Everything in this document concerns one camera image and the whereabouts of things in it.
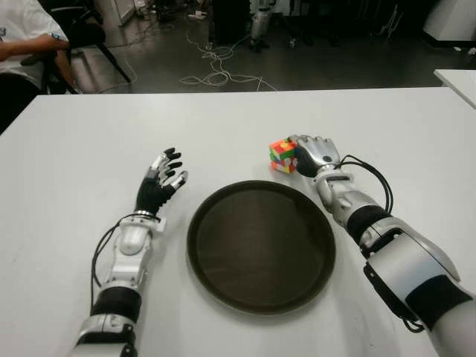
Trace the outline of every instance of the robotic hand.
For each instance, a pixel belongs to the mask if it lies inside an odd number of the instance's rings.
[[[71,356],[137,356],[135,324],[141,309],[147,263],[152,256],[152,238],[161,231],[161,220],[155,215],[187,182],[186,171],[175,176],[173,170],[181,166],[181,162],[175,161],[180,156],[175,149],[168,149],[156,158],[139,188],[135,212],[115,226],[120,228],[120,234],[114,244],[112,267],[106,281],[98,284],[100,292],[91,307],[91,316],[83,322]]]
[[[296,144],[297,171],[314,178],[324,207],[360,247],[364,274],[392,312],[413,332],[419,329],[410,324],[424,327],[440,356],[476,356],[476,297],[460,286],[448,256],[362,193],[341,171],[332,140],[289,140]]]

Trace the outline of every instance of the robot leg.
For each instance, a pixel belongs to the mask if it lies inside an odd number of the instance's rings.
[[[267,47],[263,42],[263,36],[268,32],[271,9],[275,5],[275,0],[260,0],[260,6],[253,17],[253,24],[251,26],[251,47],[255,51],[260,50],[261,47]]]

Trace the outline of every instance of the white desk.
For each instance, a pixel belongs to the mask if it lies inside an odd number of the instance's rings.
[[[476,71],[437,69],[434,74],[476,109]]]
[[[274,317],[232,311],[204,292],[187,266],[187,228],[205,198],[235,181],[282,182],[318,201],[305,179],[268,168],[267,145],[324,135],[381,169],[395,216],[445,250],[475,292],[475,132],[475,111],[447,88],[38,97],[0,137],[1,354],[68,353],[88,314],[97,241],[133,209],[151,160],[177,146],[190,181],[167,207],[140,356],[435,356],[424,333],[389,313],[335,223],[327,287]],[[382,200],[373,176],[358,172],[357,182]]]

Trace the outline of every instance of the rubik's cube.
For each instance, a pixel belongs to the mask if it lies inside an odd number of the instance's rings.
[[[269,158],[275,170],[283,173],[296,170],[295,145],[287,139],[269,145]]]

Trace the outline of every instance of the gray floor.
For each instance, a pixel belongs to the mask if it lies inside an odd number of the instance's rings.
[[[103,14],[111,13],[110,1],[98,1]],[[256,91],[252,83],[228,83],[222,87],[203,84],[188,86],[182,77],[205,77],[210,73],[210,60],[187,42],[185,34],[205,46],[207,22],[186,22],[178,17],[173,26],[159,29],[153,19],[134,17],[122,28],[113,18],[105,18],[107,45],[127,73],[133,68],[137,80],[107,93],[176,93],[209,91]],[[130,46],[116,47],[142,39]],[[312,47],[288,46],[288,36],[279,28],[268,35],[271,48],[261,54],[239,45],[234,56],[224,61],[232,74],[263,77],[278,90],[361,89],[387,87],[440,86],[433,75],[435,68],[476,68],[476,57],[452,48],[432,48],[421,39],[390,40],[362,36],[343,38],[340,47],[330,47],[325,39],[316,39]],[[73,69],[79,87],[95,93],[123,83],[108,60],[93,48],[86,48],[73,58]],[[261,90],[271,90],[265,85]]]

